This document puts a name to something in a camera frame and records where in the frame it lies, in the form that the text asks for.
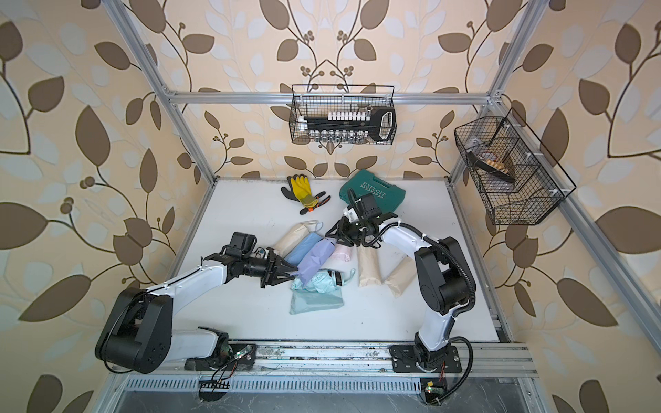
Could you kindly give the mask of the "purple umbrella sleeve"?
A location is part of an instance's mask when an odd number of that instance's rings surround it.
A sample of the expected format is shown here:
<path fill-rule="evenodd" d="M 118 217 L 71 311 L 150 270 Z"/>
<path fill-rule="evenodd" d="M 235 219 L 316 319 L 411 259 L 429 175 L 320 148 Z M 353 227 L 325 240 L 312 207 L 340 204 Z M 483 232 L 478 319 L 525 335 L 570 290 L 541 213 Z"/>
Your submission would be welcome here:
<path fill-rule="evenodd" d="M 336 249 L 336 243 L 331 239 L 321 239 L 308 251 L 298 264 L 297 278 L 303 286 L 319 272 L 325 262 Z"/>

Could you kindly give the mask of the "beige sleeved umbrella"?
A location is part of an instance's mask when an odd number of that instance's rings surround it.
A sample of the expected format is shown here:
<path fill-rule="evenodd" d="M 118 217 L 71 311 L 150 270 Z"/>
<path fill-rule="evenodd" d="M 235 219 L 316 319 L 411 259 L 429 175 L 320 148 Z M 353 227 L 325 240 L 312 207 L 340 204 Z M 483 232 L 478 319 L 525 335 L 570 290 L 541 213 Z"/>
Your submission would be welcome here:
<path fill-rule="evenodd" d="M 299 245 L 310 233 L 321 230 L 324 223 L 318 220 L 309 220 L 295 224 L 283 237 L 281 237 L 272 249 L 279 256 L 287 256 L 297 245 Z"/>

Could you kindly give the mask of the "mint green umbrella sleeve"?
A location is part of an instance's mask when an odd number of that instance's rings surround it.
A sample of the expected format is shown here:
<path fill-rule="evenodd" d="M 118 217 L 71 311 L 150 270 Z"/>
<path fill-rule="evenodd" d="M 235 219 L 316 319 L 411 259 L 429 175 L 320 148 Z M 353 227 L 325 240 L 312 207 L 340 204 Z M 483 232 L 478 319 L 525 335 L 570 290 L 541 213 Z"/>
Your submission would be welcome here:
<path fill-rule="evenodd" d="M 298 315 L 314 311 L 335 310 L 344 306 L 340 290 L 320 293 L 318 291 L 294 290 L 289 313 Z"/>

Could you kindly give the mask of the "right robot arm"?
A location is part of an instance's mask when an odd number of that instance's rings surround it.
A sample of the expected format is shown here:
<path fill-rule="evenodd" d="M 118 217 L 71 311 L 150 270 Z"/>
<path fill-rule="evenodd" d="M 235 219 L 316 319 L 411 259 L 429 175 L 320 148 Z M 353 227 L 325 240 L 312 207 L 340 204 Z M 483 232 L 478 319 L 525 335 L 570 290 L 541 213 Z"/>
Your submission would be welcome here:
<path fill-rule="evenodd" d="M 476 282 L 461 246 L 452 237 L 435 240 L 395 213 L 382 212 L 373 194 L 359 197 L 350 189 L 347 196 L 348 206 L 327 237 L 349 247 L 389 244 L 409 256 L 429 309 L 415 339 L 417 347 L 427 354 L 447 348 L 456 318 L 473 310 L 476 302 Z"/>

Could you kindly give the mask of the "pink sleeved umbrella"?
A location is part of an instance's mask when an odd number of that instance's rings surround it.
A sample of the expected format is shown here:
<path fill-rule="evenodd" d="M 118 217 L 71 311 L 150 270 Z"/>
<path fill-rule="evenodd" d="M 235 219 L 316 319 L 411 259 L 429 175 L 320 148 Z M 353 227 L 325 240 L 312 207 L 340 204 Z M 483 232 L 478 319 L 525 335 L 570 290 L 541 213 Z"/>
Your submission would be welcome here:
<path fill-rule="evenodd" d="M 333 260 L 349 263 L 352 259 L 352 251 L 352 247 L 343 244 L 337 244 L 335 251 L 333 251 L 330 258 Z"/>

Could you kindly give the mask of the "blue sleeved umbrella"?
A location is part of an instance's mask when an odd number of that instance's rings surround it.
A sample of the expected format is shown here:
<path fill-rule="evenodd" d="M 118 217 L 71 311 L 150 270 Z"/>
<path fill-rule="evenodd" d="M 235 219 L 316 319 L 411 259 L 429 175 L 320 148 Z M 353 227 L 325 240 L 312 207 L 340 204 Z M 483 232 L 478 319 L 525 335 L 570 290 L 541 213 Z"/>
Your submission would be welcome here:
<path fill-rule="evenodd" d="M 323 238 L 318 235 L 317 232 L 310 232 L 287 254 L 287 256 L 285 256 L 285 260 L 294 266 L 298 266 L 307 253 L 310 252 L 322 239 Z"/>

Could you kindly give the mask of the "cream sleeved umbrella middle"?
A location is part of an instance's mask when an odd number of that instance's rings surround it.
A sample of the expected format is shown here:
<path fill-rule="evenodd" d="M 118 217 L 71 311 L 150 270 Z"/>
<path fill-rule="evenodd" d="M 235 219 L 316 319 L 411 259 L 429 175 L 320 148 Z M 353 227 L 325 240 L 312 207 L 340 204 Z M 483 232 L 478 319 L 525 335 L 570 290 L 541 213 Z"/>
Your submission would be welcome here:
<path fill-rule="evenodd" d="M 381 285 L 382 278 L 377 250 L 359 247 L 357 249 L 359 267 L 359 286 Z"/>

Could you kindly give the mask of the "cream sleeved umbrella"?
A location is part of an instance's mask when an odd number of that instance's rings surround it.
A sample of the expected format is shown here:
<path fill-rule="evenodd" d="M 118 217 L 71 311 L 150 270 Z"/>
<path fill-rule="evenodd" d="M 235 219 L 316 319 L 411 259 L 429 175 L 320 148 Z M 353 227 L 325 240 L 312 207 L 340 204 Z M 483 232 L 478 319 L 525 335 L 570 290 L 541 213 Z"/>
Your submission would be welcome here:
<path fill-rule="evenodd" d="M 400 297 L 417 278 L 415 261 L 406 256 L 387 277 L 385 284 L 394 298 Z"/>
<path fill-rule="evenodd" d="M 382 278 L 377 250 L 359 247 L 357 249 L 359 267 L 359 286 L 381 285 Z"/>

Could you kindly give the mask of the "orange black pliers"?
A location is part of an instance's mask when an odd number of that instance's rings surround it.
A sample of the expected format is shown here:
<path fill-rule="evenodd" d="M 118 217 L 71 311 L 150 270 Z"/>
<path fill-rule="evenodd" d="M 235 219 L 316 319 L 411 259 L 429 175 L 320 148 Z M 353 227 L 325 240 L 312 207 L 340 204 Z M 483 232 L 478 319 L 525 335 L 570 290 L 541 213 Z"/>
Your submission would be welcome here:
<path fill-rule="evenodd" d="M 300 215 L 305 215 L 307 213 L 313 212 L 315 209 L 320 208 L 321 206 L 325 205 L 330 201 L 331 196 L 327 195 L 325 191 L 320 192 L 319 194 L 316 195 L 315 199 L 317 203 L 314 206 L 310 206 L 309 208 L 302 208 L 300 211 Z"/>

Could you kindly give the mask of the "green plastic tool case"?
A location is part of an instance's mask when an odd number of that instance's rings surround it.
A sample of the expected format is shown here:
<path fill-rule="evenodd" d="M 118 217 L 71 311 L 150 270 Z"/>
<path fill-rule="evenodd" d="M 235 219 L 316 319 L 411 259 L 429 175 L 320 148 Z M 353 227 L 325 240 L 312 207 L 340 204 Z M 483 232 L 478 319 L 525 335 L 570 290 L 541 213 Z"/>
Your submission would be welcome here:
<path fill-rule="evenodd" d="M 339 197 L 349 203 L 348 192 L 353 190 L 356 197 L 372 194 L 382 212 L 395 212 L 406 197 L 406 191 L 376 177 L 368 170 L 359 170 L 340 189 Z"/>

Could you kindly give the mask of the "yellow black work glove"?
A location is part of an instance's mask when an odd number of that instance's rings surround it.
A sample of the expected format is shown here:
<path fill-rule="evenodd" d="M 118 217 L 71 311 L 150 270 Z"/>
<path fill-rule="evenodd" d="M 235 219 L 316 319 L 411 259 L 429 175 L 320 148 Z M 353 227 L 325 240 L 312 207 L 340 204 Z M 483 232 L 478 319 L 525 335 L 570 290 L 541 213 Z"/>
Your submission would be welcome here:
<path fill-rule="evenodd" d="M 306 175 L 294 175 L 286 178 L 287 185 L 281 187 L 282 195 L 290 201 L 298 201 L 303 208 L 314 206 L 317 201 L 313 194 L 309 178 Z"/>

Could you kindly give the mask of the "black socket set holder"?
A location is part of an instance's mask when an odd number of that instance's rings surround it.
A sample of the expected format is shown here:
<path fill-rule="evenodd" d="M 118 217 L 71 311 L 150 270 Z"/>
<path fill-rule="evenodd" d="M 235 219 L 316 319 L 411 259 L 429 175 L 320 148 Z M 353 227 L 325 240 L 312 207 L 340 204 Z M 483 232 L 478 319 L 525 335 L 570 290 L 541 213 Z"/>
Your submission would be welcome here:
<path fill-rule="evenodd" d="M 387 142 L 396 133 L 396 111 L 392 107 L 367 106 L 355 111 L 332 111 L 325 115 L 300 115 L 296 131 L 308 132 L 314 139 Z"/>

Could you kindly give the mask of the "tool in right basket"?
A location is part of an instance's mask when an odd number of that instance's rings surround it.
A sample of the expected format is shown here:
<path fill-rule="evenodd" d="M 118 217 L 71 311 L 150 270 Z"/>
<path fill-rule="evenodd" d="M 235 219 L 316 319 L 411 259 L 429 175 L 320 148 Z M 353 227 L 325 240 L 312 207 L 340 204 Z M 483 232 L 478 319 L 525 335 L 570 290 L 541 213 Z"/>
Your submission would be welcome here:
<path fill-rule="evenodd" d="M 503 164 L 487 158 L 483 158 L 480 155 L 476 155 L 474 152 L 469 151 L 467 153 L 468 161 L 470 165 L 479 170 L 483 170 L 485 173 L 496 177 L 507 183 L 514 183 L 515 177 L 512 175 L 510 170 Z"/>

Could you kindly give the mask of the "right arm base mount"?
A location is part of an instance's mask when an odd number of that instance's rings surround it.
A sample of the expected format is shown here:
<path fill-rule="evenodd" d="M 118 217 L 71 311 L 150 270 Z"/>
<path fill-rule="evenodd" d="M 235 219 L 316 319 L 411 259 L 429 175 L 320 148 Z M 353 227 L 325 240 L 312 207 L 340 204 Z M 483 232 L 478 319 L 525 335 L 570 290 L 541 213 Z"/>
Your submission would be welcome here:
<path fill-rule="evenodd" d="M 461 359 L 451 344 L 434 352 L 422 344 L 401 344 L 388 348 L 395 373 L 461 373 Z"/>

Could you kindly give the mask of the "aluminium front rail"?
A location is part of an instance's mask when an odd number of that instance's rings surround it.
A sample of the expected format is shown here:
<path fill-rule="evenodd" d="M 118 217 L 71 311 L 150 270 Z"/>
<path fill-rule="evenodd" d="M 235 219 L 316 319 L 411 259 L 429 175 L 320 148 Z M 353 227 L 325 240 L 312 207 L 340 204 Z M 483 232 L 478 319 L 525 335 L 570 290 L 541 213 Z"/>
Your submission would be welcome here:
<path fill-rule="evenodd" d="M 410 376 L 458 378 L 468 367 L 468 349 L 459 342 L 444 369 L 424 371 L 413 359 L 393 357 L 392 342 L 304 342 L 230 340 L 237 350 L 254 350 L 241 358 L 238 373 L 294 376 Z M 474 342 L 471 378 L 535 378 L 537 368 L 523 344 Z"/>

